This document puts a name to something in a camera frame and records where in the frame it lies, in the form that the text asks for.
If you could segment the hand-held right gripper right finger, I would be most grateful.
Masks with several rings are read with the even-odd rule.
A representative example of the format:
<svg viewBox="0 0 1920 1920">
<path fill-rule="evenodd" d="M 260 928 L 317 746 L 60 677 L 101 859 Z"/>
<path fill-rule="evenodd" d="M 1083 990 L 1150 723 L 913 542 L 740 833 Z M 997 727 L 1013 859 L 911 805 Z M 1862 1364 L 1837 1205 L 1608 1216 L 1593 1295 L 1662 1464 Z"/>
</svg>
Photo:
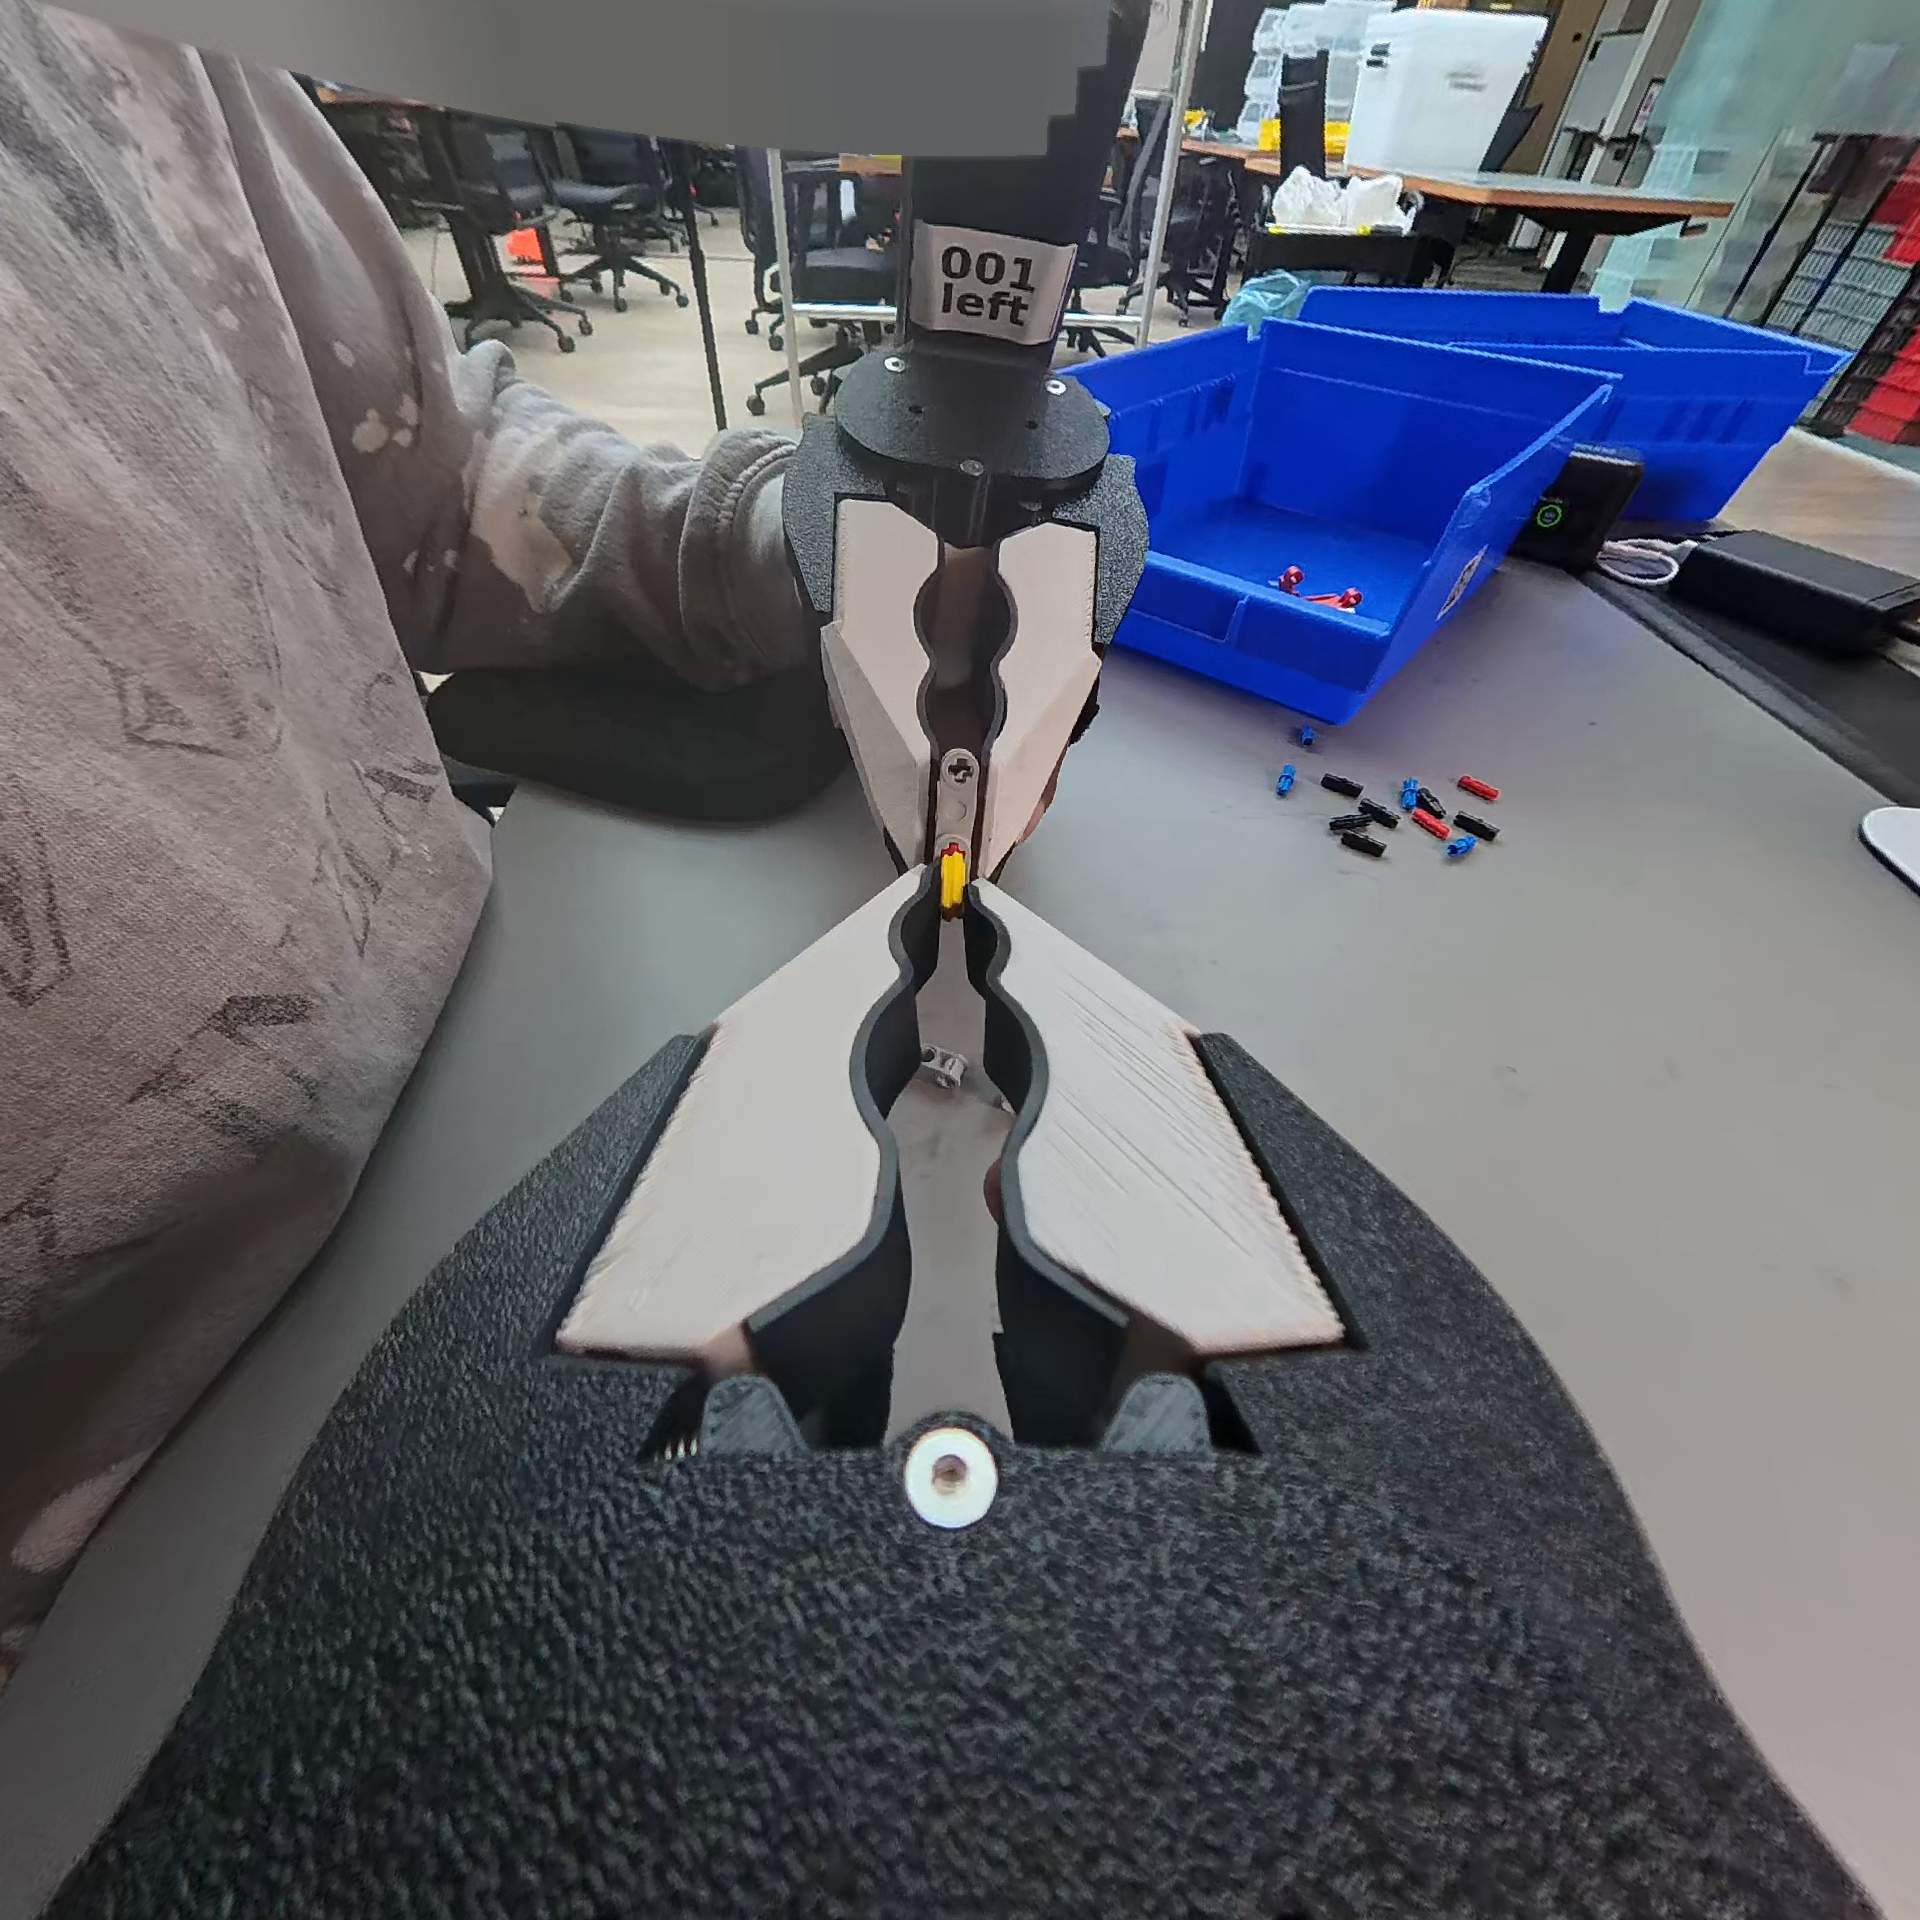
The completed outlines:
<svg viewBox="0 0 1920 1920">
<path fill-rule="evenodd" d="M 997 886 L 966 906 L 997 1160 L 997 1373 L 1013 1441 L 1092 1450 L 1126 1391 L 1344 1342 L 1335 1295 L 1200 1030 Z"/>
</svg>

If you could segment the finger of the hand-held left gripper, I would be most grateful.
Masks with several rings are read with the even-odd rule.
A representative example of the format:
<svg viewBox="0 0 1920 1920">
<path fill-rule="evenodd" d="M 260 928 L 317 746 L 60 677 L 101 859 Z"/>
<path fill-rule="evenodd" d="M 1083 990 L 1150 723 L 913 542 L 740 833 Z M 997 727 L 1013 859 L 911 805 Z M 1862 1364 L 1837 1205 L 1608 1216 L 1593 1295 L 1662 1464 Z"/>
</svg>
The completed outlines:
<svg viewBox="0 0 1920 1920">
<path fill-rule="evenodd" d="M 959 708 L 935 684 L 931 603 L 942 539 L 876 496 L 845 496 L 831 524 L 831 606 L 822 670 L 871 814 L 900 868 L 963 847 Z"/>
<path fill-rule="evenodd" d="M 997 577 L 1013 632 L 993 663 L 997 708 L 977 805 L 977 878 L 997 878 L 1034 833 L 1100 675 L 1092 531 L 1042 524 L 1003 539 Z"/>
</svg>

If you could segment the group of small brick pins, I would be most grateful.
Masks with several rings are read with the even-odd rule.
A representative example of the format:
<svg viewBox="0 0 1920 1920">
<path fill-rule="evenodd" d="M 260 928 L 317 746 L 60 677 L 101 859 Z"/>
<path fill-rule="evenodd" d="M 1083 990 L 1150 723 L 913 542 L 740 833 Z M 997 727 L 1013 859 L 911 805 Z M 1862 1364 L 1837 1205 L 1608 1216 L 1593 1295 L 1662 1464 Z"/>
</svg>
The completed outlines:
<svg viewBox="0 0 1920 1920">
<path fill-rule="evenodd" d="M 1400 839 L 1445 863 L 1467 863 L 1502 837 L 1490 814 L 1499 800 L 1490 786 L 1463 781 L 1450 797 L 1416 774 L 1365 772 L 1335 752 L 1322 723 L 1288 727 L 1267 793 L 1288 823 L 1359 863 L 1390 859 Z"/>
</svg>

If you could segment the person's left forearm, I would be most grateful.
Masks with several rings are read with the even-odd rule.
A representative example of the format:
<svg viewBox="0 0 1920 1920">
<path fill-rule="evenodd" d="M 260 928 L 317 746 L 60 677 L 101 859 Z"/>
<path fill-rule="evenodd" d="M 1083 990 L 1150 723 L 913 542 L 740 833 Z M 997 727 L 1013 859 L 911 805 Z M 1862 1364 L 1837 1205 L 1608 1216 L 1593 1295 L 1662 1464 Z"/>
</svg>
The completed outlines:
<svg viewBox="0 0 1920 1920">
<path fill-rule="evenodd" d="M 637 447 L 546 395 L 503 345 L 460 351 L 428 397 L 451 452 L 395 588 L 428 675 L 641 663 L 740 692 L 814 654 L 784 547 L 798 442 L 718 432 L 703 455 Z"/>
</svg>

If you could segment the grey desk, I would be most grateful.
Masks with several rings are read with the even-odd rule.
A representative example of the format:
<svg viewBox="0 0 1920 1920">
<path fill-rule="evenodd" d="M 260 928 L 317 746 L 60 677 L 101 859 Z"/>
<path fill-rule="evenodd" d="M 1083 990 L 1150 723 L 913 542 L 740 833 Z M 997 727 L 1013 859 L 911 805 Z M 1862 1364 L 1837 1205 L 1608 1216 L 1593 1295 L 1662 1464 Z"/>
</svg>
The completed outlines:
<svg viewBox="0 0 1920 1920">
<path fill-rule="evenodd" d="M 1694 1644 L 1918 1916 L 1918 894 L 1874 793 L 1598 591 L 1511 565 L 1319 766 L 1479 774 L 1499 844 L 1369 863 L 1279 708 L 1132 654 L 1006 888 L 1256 1052 L 1481 1269 Z M 84 1550 L 2 1697 L 2 1916 L 177 1716 L 317 1427 L 460 1234 L 665 1038 L 884 878 L 852 781 L 765 831 L 519 793 L 335 1244 Z"/>
</svg>

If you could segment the black mesh rolling chair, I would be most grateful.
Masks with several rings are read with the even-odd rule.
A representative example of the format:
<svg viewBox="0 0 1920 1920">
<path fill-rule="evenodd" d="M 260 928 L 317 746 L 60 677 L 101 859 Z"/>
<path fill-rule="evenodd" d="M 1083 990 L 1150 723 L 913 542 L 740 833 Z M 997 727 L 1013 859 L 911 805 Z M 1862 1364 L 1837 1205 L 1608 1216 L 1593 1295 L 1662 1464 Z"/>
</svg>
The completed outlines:
<svg viewBox="0 0 1920 1920">
<path fill-rule="evenodd" d="M 604 294 L 610 281 L 613 309 L 625 309 L 625 281 L 639 279 L 688 309 L 688 290 L 644 260 L 644 242 L 676 242 L 676 221 L 667 207 L 658 147 L 644 135 L 557 123 L 556 207 L 588 228 L 589 256 L 557 274 L 557 289 L 588 285 Z"/>
<path fill-rule="evenodd" d="M 546 326 L 566 354 L 589 336 L 589 318 L 566 294 L 542 294 L 511 271 L 499 247 L 516 228 L 548 238 L 553 193 L 532 129 L 469 111 L 427 107 L 418 152 L 451 250 L 469 281 L 466 299 L 448 299 L 448 322 L 470 350 L 480 332 L 503 336 L 525 322 Z"/>
<path fill-rule="evenodd" d="M 784 351 L 784 308 L 801 331 L 830 331 L 808 351 L 801 377 L 830 412 L 845 371 L 895 331 L 902 179 L 898 160 L 782 160 L 782 193 L 768 150 L 732 150 L 741 242 L 755 268 L 745 331 Z"/>
</svg>

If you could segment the black office chair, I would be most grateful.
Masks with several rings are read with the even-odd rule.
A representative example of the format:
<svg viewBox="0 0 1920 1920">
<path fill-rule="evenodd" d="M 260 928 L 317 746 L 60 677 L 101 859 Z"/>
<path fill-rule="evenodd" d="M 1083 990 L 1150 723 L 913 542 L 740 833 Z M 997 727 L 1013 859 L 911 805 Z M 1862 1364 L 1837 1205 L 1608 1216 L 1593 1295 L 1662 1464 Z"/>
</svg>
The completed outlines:
<svg viewBox="0 0 1920 1920">
<path fill-rule="evenodd" d="M 676 823 L 770 823 L 852 766 L 816 664 L 700 692 L 647 664 L 459 670 L 427 697 L 444 759 Z"/>
</svg>

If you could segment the black stand pole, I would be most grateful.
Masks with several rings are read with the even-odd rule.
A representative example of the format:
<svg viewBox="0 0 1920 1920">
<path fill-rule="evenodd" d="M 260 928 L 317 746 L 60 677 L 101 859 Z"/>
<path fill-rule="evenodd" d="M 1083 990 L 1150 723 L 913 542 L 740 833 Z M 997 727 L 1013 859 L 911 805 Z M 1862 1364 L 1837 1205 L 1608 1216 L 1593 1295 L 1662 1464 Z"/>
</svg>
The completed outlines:
<svg viewBox="0 0 1920 1920">
<path fill-rule="evenodd" d="M 703 371 L 705 371 L 705 397 L 709 397 L 713 431 L 727 431 L 730 412 L 727 412 L 727 395 L 723 395 L 718 342 L 717 342 L 717 331 L 713 331 L 713 304 L 709 304 L 709 285 L 705 285 L 700 214 L 694 205 L 694 175 L 698 175 L 694 150 L 676 138 L 667 141 L 667 150 L 671 150 L 671 168 L 674 168 L 674 207 L 682 214 L 684 250 L 688 250 L 689 281 L 694 281 L 694 312 L 700 320 Z"/>
</svg>

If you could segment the blue plastic bin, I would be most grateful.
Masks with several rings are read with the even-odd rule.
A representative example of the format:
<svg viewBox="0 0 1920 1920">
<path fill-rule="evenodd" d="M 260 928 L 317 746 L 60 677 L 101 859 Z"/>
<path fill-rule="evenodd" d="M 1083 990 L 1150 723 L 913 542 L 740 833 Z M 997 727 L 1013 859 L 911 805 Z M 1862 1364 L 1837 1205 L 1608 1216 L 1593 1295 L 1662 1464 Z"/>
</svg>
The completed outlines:
<svg viewBox="0 0 1920 1920">
<path fill-rule="evenodd" d="M 1313 723 L 1355 720 L 1493 577 L 1610 404 L 1587 367 L 1303 320 L 1070 377 L 1150 517 L 1115 647 Z"/>
<path fill-rule="evenodd" d="M 1303 322 L 1598 371 L 1610 407 L 1587 447 L 1642 463 L 1629 517 L 1711 524 L 1825 395 L 1853 351 L 1654 299 L 1316 289 Z"/>
</svg>

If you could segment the crumpled white plastic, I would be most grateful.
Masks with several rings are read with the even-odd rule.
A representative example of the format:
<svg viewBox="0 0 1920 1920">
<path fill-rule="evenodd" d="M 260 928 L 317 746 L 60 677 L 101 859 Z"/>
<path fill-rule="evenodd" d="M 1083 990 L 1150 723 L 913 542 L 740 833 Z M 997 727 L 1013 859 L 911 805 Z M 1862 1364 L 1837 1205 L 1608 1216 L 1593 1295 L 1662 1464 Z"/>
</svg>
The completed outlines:
<svg viewBox="0 0 1920 1920">
<path fill-rule="evenodd" d="M 1267 228 L 1282 235 L 1408 235 L 1420 196 L 1400 175 L 1319 179 L 1295 168 L 1267 196 Z"/>
</svg>

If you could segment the small black device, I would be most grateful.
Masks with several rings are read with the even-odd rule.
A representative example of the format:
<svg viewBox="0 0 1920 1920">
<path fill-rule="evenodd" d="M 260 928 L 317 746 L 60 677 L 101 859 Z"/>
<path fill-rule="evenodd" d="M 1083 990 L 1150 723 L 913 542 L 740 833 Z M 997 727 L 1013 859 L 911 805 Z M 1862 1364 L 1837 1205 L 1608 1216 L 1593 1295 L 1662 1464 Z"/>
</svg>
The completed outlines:
<svg viewBox="0 0 1920 1920">
<path fill-rule="evenodd" d="M 1642 455 L 1637 449 L 1572 447 L 1567 463 L 1515 531 L 1511 560 L 1567 576 L 1593 573 L 1638 480 Z"/>
</svg>

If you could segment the white storage box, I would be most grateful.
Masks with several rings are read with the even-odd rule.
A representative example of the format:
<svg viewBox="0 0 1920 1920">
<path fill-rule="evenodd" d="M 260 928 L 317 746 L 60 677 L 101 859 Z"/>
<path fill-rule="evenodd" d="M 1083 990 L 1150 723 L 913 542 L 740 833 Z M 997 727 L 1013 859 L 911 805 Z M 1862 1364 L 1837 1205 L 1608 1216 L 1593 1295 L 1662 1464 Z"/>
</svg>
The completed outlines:
<svg viewBox="0 0 1920 1920">
<path fill-rule="evenodd" d="M 1342 166 L 1373 175 L 1479 175 L 1548 36 L 1538 14 L 1400 10 L 1362 29 Z"/>
</svg>

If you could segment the wooden-top work table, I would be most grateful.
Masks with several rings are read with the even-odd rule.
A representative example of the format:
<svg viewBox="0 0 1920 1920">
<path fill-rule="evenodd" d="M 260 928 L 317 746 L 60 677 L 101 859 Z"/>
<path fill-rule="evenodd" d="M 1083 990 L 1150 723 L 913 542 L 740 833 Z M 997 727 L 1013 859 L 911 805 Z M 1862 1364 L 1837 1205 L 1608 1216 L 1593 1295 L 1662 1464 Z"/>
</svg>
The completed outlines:
<svg viewBox="0 0 1920 1920">
<path fill-rule="evenodd" d="M 1647 235 L 1662 227 L 1696 228 L 1706 221 L 1734 217 L 1735 199 L 1696 196 L 1678 189 L 1620 189 L 1536 175 L 1402 175 L 1408 196 L 1420 209 L 1408 232 L 1342 235 L 1327 228 L 1272 228 L 1267 221 L 1246 227 L 1246 268 L 1258 274 L 1344 274 L 1373 285 L 1422 289 L 1453 271 L 1467 221 L 1483 209 L 1515 214 L 1546 235 L 1563 235 L 1543 289 L 1572 294 L 1583 263 L 1600 238 Z"/>
</svg>

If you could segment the person's grey patterned sweatshirt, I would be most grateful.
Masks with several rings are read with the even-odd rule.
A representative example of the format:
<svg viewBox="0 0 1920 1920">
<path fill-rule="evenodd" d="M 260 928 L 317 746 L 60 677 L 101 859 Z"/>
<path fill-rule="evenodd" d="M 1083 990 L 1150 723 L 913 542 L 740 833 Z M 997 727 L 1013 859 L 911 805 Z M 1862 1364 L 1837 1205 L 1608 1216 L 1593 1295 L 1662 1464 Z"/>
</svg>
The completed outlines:
<svg viewBox="0 0 1920 1920">
<path fill-rule="evenodd" d="M 2 5 L 2 1679 L 349 1208 L 489 859 L 296 332 L 296 83 Z"/>
</svg>

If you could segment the black power adapter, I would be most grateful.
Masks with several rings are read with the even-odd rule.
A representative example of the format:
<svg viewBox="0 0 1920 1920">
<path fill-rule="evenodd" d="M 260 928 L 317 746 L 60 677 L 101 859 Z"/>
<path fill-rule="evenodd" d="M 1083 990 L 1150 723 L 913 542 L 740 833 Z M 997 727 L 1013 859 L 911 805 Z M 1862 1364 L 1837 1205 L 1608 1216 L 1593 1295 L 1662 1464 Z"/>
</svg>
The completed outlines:
<svg viewBox="0 0 1920 1920">
<path fill-rule="evenodd" d="M 1694 542 L 1667 598 L 1824 660 L 1862 660 L 1918 622 L 1918 577 L 1778 534 Z"/>
</svg>

